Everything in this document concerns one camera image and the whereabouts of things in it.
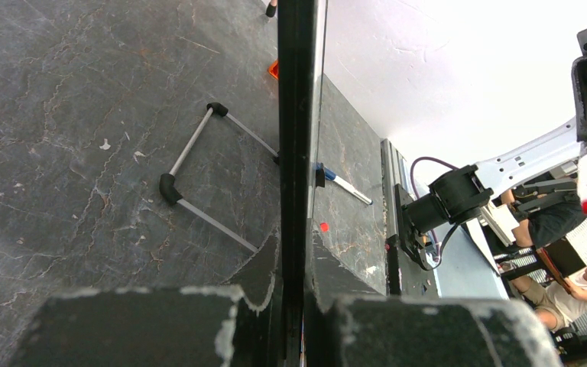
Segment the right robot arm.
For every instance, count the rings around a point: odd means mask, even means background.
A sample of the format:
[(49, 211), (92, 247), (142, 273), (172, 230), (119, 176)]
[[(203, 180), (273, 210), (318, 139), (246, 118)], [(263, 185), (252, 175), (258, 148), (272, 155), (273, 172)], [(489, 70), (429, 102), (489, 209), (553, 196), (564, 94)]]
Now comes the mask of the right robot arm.
[(505, 154), (447, 171), (412, 202), (402, 203), (396, 188), (396, 244), (422, 269), (431, 270), (422, 240), (430, 230), (446, 222), (457, 229), (492, 198), (569, 161), (578, 161), (578, 194), (587, 201), (587, 29), (577, 40), (582, 55), (572, 64), (576, 115), (570, 122)]

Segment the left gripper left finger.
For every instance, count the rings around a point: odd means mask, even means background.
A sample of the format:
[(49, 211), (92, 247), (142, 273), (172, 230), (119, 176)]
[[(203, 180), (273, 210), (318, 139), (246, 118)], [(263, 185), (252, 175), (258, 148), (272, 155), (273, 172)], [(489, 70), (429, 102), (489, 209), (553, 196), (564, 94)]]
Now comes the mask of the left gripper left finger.
[(261, 313), (267, 309), (279, 277), (281, 229), (275, 226), (261, 247), (230, 278), (227, 285), (239, 286), (250, 310)]

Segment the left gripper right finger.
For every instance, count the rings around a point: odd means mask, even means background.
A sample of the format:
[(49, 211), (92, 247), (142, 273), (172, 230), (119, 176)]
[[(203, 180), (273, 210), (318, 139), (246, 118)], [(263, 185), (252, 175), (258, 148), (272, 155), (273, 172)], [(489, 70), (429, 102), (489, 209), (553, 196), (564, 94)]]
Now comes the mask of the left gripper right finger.
[(306, 273), (306, 312), (327, 313), (337, 300), (383, 299), (325, 246), (322, 234), (310, 234), (310, 268)]

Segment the white whiteboard black frame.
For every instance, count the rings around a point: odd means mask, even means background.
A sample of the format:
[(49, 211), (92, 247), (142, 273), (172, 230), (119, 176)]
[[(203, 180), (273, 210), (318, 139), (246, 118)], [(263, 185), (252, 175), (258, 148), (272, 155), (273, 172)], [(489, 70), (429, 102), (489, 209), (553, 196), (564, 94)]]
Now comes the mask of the white whiteboard black frame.
[(279, 7), (281, 254), (267, 309), (250, 310), (237, 285), (182, 287), (175, 330), (147, 357), (151, 366), (332, 366), (324, 313), (306, 312), (306, 273), (316, 188), (323, 84), (325, 1)]

